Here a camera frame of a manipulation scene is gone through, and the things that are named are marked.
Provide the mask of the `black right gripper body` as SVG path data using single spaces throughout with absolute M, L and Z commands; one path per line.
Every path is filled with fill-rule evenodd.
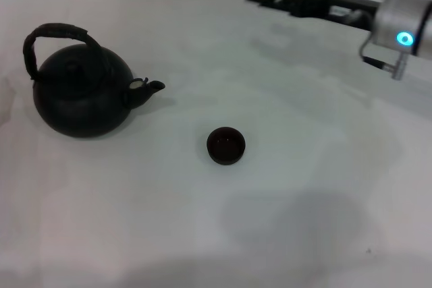
M 371 0 L 290 0 L 290 15 L 370 30 L 379 6 Z

